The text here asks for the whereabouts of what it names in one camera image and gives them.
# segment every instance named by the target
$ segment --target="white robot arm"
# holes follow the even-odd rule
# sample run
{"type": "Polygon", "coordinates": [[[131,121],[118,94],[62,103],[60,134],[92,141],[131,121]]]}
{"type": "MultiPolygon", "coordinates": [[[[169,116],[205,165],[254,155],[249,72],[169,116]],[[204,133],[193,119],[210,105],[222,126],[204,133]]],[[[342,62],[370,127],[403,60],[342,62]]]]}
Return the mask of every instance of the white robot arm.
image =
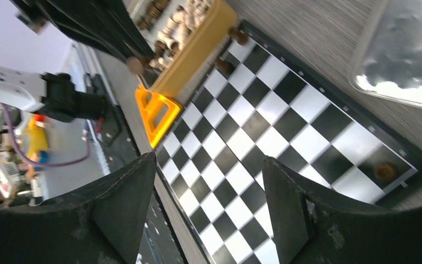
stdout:
{"type": "Polygon", "coordinates": [[[75,118],[99,119],[107,109],[104,97],[75,91],[69,74],[41,75],[4,67],[0,67],[0,103],[67,123],[75,118]]]}

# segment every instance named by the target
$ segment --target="black square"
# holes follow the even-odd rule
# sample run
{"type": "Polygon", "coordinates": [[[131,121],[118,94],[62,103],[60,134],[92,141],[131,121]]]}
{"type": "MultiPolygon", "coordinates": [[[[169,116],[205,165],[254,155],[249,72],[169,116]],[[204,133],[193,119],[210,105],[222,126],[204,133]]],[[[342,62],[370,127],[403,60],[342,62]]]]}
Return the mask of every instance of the black square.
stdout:
{"type": "Polygon", "coordinates": [[[305,88],[307,83],[295,73],[289,72],[274,89],[288,105],[305,88]]]}
{"type": "Polygon", "coordinates": [[[387,187],[391,182],[378,179],[374,175],[374,169],[376,166],[382,163],[391,163],[397,171],[397,176],[400,177],[405,172],[411,169],[411,167],[405,163],[397,154],[392,152],[389,148],[381,146],[376,150],[370,157],[368,157],[358,168],[362,171],[368,178],[370,178],[375,184],[377,184],[382,189],[387,187]]]}
{"type": "Polygon", "coordinates": [[[224,109],[229,110],[230,106],[235,102],[235,99],[240,95],[240,93],[235,90],[235,88],[230,84],[224,87],[222,92],[218,96],[218,102],[224,107],[224,109]]]}
{"type": "Polygon", "coordinates": [[[256,181],[240,195],[240,198],[242,198],[253,214],[266,203],[266,194],[256,181]]]}
{"type": "Polygon", "coordinates": [[[350,124],[352,120],[333,104],[330,104],[312,122],[312,127],[316,129],[328,141],[333,140],[342,130],[350,124]]]}
{"type": "Polygon", "coordinates": [[[195,167],[197,167],[198,171],[202,173],[206,166],[211,162],[211,157],[203,147],[200,147],[195,156],[192,158],[192,162],[195,167]]]}
{"type": "Polygon", "coordinates": [[[339,150],[331,146],[312,163],[312,166],[329,184],[332,184],[352,168],[353,164],[339,150]]]}
{"type": "Polygon", "coordinates": [[[242,129],[256,142],[270,126],[268,121],[258,111],[255,111],[245,125],[243,125],[242,129]]]}
{"type": "Polygon", "coordinates": [[[208,217],[203,211],[203,208],[198,207],[196,211],[192,214],[190,217],[190,220],[192,221],[193,225],[195,226],[196,231],[201,233],[210,223],[208,217]]]}
{"type": "Polygon", "coordinates": [[[174,182],[171,184],[171,187],[175,192],[175,196],[177,196],[179,199],[182,197],[185,191],[188,190],[188,185],[181,174],[175,178],[174,182]]]}
{"type": "Polygon", "coordinates": [[[253,107],[256,107],[269,91],[270,89],[266,84],[259,78],[255,78],[245,93],[243,93],[243,96],[253,107]]]}
{"type": "Polygon", "coordinates": [[[190,132],[190,128],[188,127],[187,123],[185,123],[183,119],[180,120],[180,122],[174,129],[174,135],[177,137],[179,142],[182,142],[182,140],[184,140],[188,132],[190,132]]]}
{"type": "Polygon", "coordinates": [[[216,163],[223,175],[226,175],[237,162],[238,158],[227,146],[223,148],[221,153],[219,153],[219,155],[214,160],[214,163],[216,163]]]}
{"type": "Polygon", "coordinates": [[[213,126],[206,118],[202,118],[194,128],[193,133],[200,142],[203,142],[211,130],[213,130],[213,126]]]}
{"type": "MultiPolygon", "coordinates": [[[[234,70],[240,64],[240,61],[237,58],[235,58],[234,55],[232,55],[230,52],[228,52],[225,56],[223,56],[222,59],[224,61],[230,62],[232,66],[234,66],[234,70]]],[[[229,77],[232,75],[234,71],[230,73],[225,73],[222,70],[218,69],[218,72],[220,72],[224,76],[224,78],[229,79],[229,77]]]]}
{"type": "Polygon", "coordinates": [[[162,147],[159,151],[156,152],[156,161],[158,162],[160,168],[163,168],[169,159],[170,159],[170,156],[167,153],[167,150],[165,147],[162,147]]]}
{"type": "Polygon", "coordinates": [[[202,202],[203,199],[211,192],[211,189],[206,181],[204,181],[203,177],[199,177],[190,190],[192,190],[192,193],[195,195],[198,202],[202,202]]]}
{"type": "Polygon", "coordinates": [[[209,93],[208,89],[201,88],[201,92],[199,92],[198,96],[193,101],[193,104],[198,108],[200,113],[204,113],[213,99],[214,97],[209,93]]]}
{"type": "Polygon", "coordinates": [[[270,54],[265,49],[260,45],[256,45],[243,62],[243,65],[256,74],[269,56],[270,54]]]}
{"type": "Polygon", "coordinates": [[[255,218],[248,222],[240,230],[240,233],[245,238],[252,250],[255,250],[259,245],[264,243],[269,238],[266,231],[261,227],[255,218]]]}
{"type": "Polygon", "coordinates": [[[259,259],[256,257],[255,254],[252,254],[250,257],[248,257],[244,264],[261,264],[261,262],[259,261],[259,259]]]}
{"type": "Polygon", "coordinates": [[[281,156],[277,158],[277,160],[296,172],[299,172],[306,164],[308,164],[308,162],[292,146],[289,146],[281,154],[281,156]]]}
{"type": "Polygon", "coordinates": [[[274,128],[287,142],[290,142],[306,124],[307,122],[297,112],[289,108],[274,124],[274,128]]]}
{"type": "Polygon", "coordinates": [[[224,142],[227,142],[238,128],[239,126],[237,122],[235,122],[235,120],[229,114],[226,114],[224,119],[216,128],[216,132],[224,140],[224,142]]]}
{"type": "Polygon", "coordinates": [[[215,263],[237,264],[225,245],[213,254],[213,259],[215,263]]]}
{"type": "Polygon", "coordinates": [[[255,145],[245,158],[243,158],[242,165],[252,177],[256,177],[263,167],[264,158],[265,154],[255,145]]]}
{"type": "Polygon", "coordinates": [[[189,159],[190,158],[188,157],[187,152],[185,152],[183,147],[179,147],[177,152],[174,154],[174,157],[172,158],[175,165],[177,166],[177,169],[179,170],[184,167],[185,163],[187,163],[189,159]]]}
{"type": "Polygon", "coordinates": [[[231,234],[237,231],[237,227],[234,225],[226,212],[221,214],[218,219],[214,221],[213,226],[216,228],[216,231],[218,232],[219,236],[221,236],[223,241],[225,241],[230,237],[231,234]]]}
{"type": "Polygon", "coordinates": [[[229,205],[235,197],[237,197],[237,192],[234,190],[232,185],[230,185],[227,179],[224,179],[213,193],[224,208],[229,205]]]}

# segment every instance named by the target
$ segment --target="yellow plastic object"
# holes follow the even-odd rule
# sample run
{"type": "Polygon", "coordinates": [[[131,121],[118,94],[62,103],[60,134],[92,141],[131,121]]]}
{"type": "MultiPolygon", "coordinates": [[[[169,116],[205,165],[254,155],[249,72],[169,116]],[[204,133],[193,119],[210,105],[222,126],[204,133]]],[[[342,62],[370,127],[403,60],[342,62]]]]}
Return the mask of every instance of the yellow plastic object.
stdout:
{"type": "Polygon", "coordinates": [[[182,107],[163,95],[146,90],[142,84],[140,84],[135,91],[135,99],[138,108],[140,109],[141,119],[145,125],[149,144],[155,149],[170,126],[174,123],[175,118],[179,115],[182,107]],[[159,124],[154,125],[154,120],[158,117],[159,112],[165,105],[168,108],[167,112],[164,114],[159,124]]]}
{"type": "Polygon", "coordinates": [[[201,25],[188,37],[185,47],[162,72],[150,91],[177,98],[192,76],[237,24],[237,14],[222,0],[214,0],[201,25]]]}
{"type": "Polygon", "coordinates": [[[38,162],[37,157],[41,151],[48,151],[49,144],[45,129],[36,125],[37,115],[31,117],[26,129],[22,132],[21,138],[26,150],[25,155],[33,161],[38,162]]]}

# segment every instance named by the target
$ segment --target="chess board border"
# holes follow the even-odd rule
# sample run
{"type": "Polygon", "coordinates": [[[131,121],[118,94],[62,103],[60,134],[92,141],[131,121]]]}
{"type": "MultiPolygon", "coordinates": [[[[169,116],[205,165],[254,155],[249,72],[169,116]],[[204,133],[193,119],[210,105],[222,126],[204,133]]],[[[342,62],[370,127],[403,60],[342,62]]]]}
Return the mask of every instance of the chess board border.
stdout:
{"type": "MultiPolygon", "coordinates": [[[[252,39],[256,41],[256,43],[263,46],[266,50],[268,50],[272,55],[278,57],[282,60],[293,72],[297,73],[302,79],[307,81],[312,87],[321,91],[331,102],[336,104],[337,106],[343,108],[345,112],[348,112],[348,115],[353,118],[357,123],[361,124],[365,128],[371,131],[373,128],[374,135],[384,142],[388,147],[394,150],[396,153],[403,152],[402,148],[406,149],[411,155],[406,155],[403,157],[406,161],[412,164],[418,172],[413,174],[410,178],[404,179],[403,184],[397,186],[394,190],[387,193],[384,197],[382,197],[376,204],[379,206],[385,207],[392,207],[396,205],[398,202],[402,201],[405,197],[412,194],[416,189],[422,186],[422,150],[413,145],[410,141],[400,135],[398,132],[390,128],[387,124],[381,121],[378,117],[374,116],[371,112],[366,110],[363,106],[359,103],[354,101],[351,97],[341,91],[336,85],[332,82],[328,81],[326,78],[321,76],[318,72],[313,70],[311,67],[306,65],[303,61],[297,58],[295,55],[290,53],[286,48],[282,47],[276,41],[271,39],[268,35],[264,32],[259,30],[257,27],[252,25],[248,20],[242,20],[238,26],[238,28],[250,35],[252,39]]],[[[229,46],[231,45],[232,40],[227,40],[227,43],[222,48],[219,56],[223,56],[224,53],[227,51],[229,46]]],[[[206,81],[207,77],[209,76],[210,72],[214,69],[214,66],[211,66],[203,79],[198,83],[197,89],[194,91],[192,96],[190,96],[187,103],[184,105],[179,117],[174,122],[168,131],[166,132],[166,136],[169,135],[171,131],[173,131],[176,126],[178,125],[179,121],[181,120],[181,116],[183,111],[186,107],[195,99],[196,96],[202,91],[203,84],[206,81]]],[[[163,143],[163,139],[159,142],[158,147],[155,149],[158,150],[163,143]]],[[[166,186],[166,189],[169,195],[172,198],[174,205],[177,209],[181,212],[181,217],[188,225],[189,230],[191,231],[194,240],[199,245],[201,252],[205,256],[205,259],[209,264],[215,264],[211,255],[207,252],[204,248],[203,243],[199,237],[199,234],[196,232],[195,228],[191,220],[186,216],[185,211],[181,207],[179,203],[179,199],[175,196],[172,187],[167,182],[164,174],[161,171],[159,165],[157,165],[157,172],[160,176],[159,178],[166,186]]]]}

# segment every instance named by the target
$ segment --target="gray floor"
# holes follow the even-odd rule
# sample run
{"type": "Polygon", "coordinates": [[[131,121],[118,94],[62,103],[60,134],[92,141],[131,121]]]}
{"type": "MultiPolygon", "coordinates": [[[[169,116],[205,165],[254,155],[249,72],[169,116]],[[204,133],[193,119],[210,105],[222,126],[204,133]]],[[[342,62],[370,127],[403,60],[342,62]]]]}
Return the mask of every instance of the gray floor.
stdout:
{"type": "MultiPolygon", "coordinates": [[[[327,77],[373,114],[422,149],[422,110],[355,92],[347,82],[349,61],[375,1],[381,0],[227,0],[242,19],[265,31],[327,77]]],[[[150,151],[134,99],[136,77],[112,57],[100,54],[112,87],[142,152],[150,151]]],[[[184,102],[202,76],[198,74],[178,101],[184,102]]],[[[205,263],[161,182],[156,188],[173,221],[190,263],[205,263]]],[[[422,205],[422,188],[396,208],[422,205]]]]}

